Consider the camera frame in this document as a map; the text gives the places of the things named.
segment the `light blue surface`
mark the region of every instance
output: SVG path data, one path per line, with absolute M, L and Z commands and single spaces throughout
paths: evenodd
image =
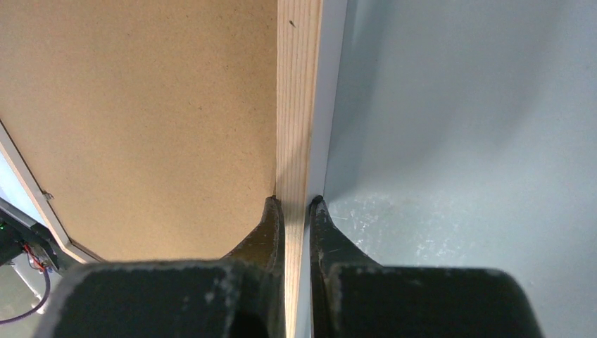
M 325 199 L 388 265 L 513 275 L 597 336 L 597 1 L 350 1 Z
M 40 224 L 46 225 L 2 153 L 0 153 L 0 197 Z

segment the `wooden plank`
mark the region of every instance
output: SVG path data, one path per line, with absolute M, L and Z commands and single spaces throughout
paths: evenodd
M 81 263 L 96 262 L 96 259 L 85 253 L 83 250 L 77 248 L 68 238 L 66 231 L 60 224 L 52 207 L 46 200 L 42 189 L 39 187 L 29 168 L 25 164 L 23 158 L 19 154 L 12 139 L 8 135 L 4 125 L 0 122 L 0 151 L 4 158 L 16 174 L 19 182 L 25 188 L 27 195 L 33 202 L 33 205 L 39 211 L 39 214 L 44 219 L 46 226 L 58 242 L 60 248 L 69 256 L 73 257 Z
M 278 1 L 276 195 L 286 229 L 288 337 L 302 337 L 308 329 L 305 283 L 310 279 L 308 268 L 301 278 L 303 231 L 308 203 L 323 194 L 346 2 Z

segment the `wood grain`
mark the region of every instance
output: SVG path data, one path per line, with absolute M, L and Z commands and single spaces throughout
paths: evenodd
M 279 0 L 277 14 L 276 195 L 284 211 L 286 334 L 299 301 L 309 152 L 322 0 Z
M 286 227 L 288 337 L 302 337 L 310 327 L 303 234 L 307 205 L 323 194 L 346 3 L 278 1 L 276 193 Z

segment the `particleboard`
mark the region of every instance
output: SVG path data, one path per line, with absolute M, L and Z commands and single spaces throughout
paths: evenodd
M 275 183 L 275 0 L 2 1 L 0 119 L 74 243 L 218 258 Z
M 308 330 L 302 320 L 310 316 L 310 294 L 299 297 L 301 280 L 310 280 L 301 278 L 303 231 L 307 205 L 323 194 L 346 2 L 278 1 L 276 195 L 286 233 L 288 337 L 303 337 Z

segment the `purple cable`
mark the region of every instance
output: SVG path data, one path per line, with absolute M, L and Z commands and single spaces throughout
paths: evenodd
M 14 323 L 17 320 L 21 320 L 25 317 L 30 316 L 33 313 L 35 313 L 37 310 L 39 310 L 46 303 L 46 301 L 48 301 L 48 298 L 50 297 L 50 274 L 48 273 L 48 268 L 43 269 L 42 273 L 44 274 L 44 280 L 46 282 L 46 291 L 44 292 L 44 296 L 42 297 L 42 300 L 39 301 L 39 304 L 37 304 L 34 308 L 25 312 L 22 315 L 18 315 L 16 317 L 13 317 L 10 319 L 0 320 L 0 325 Z

